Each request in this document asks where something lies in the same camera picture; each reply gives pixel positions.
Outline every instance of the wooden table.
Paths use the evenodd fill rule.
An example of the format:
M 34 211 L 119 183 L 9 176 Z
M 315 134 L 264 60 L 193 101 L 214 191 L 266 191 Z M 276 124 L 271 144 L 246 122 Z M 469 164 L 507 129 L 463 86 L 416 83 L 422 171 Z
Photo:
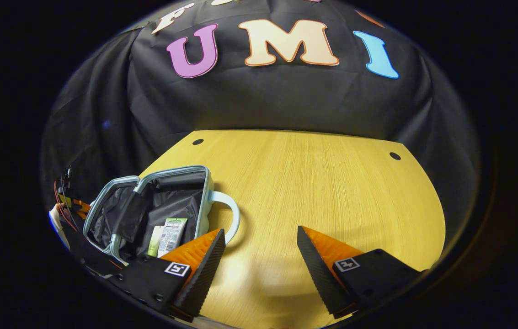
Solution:
M 200 144 L 195 140 L 203 139 Z M 400 160 L 390 156 L 398 154 Z M 297 225 L 367 252 L 383 248 L 418 271 L 441 254 L 443 211 L 411 153 L 384 140 L 288 131 L 194 131 L 140 177 L 207 166 L 240 208 L 201 314 L 240 328 L 334 323 L 296 245 Z M 209 230 L 230 227 L 215 203 Z

